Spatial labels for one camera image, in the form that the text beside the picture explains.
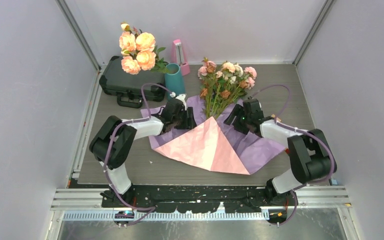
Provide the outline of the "purple and pink wrapping paper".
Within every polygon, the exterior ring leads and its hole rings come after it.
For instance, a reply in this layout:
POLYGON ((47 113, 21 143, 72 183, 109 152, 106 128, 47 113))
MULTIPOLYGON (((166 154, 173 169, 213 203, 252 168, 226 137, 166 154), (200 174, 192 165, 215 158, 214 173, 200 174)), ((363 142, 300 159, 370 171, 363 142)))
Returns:
POLYGON ((204 101, 197 95, 189 97, 186 104, 193 108, 197 126, 149 136, 155 152, 211 172, 252 175, 285 150, 273 140, 250 132, 243 134, 224 124, 233 110, 232 104, 218 118, 206 118, 204 101))

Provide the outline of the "pink flower bouquet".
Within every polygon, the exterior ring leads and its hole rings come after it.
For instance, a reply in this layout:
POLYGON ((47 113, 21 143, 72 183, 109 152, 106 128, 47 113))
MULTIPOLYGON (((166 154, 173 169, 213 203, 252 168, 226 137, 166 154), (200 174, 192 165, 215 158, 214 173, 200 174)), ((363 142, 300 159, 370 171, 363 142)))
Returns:
POLYGON ((229 105, 247 95, 255 86, 258 73, 252 66, 242 67, 229 61, 217 65, 205 57, 197 75, 204 114, 208 119, 217 119, 229 105))

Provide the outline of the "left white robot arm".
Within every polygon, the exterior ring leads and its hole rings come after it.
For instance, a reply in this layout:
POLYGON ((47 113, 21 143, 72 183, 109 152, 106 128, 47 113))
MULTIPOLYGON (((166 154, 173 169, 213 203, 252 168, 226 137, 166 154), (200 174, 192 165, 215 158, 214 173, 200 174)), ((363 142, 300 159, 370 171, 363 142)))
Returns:
POLYGON ((114 200, 121 207, 128 207, 134 199, 129 190, 132 182, 125 165, 133 142, 160 136, 172 129, 192 130, 197 126, 193 107, 187 106, 186 99, 186 94, 171 98, 159 112, 147 118, 128 120, 111 115, 92 139, 89 151, 101 163, 109 185, 115 192, 114 200))

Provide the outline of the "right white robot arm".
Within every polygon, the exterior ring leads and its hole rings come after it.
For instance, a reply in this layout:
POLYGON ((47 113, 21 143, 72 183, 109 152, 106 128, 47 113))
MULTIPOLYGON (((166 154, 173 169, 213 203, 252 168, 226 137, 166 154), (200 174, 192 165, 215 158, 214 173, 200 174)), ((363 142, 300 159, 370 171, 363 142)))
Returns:
POLYGON ((224 124, 232 125, 242 134, 253 133, 273 140, 288 150, 290 169, 266 182, 264 198, 271 205, 279 205, 286 193, 310 182, 329 179, 337 170, 323 131, 292 127, 275 116, 264 116, 261 104, 255 98, 236 104, 224 124))

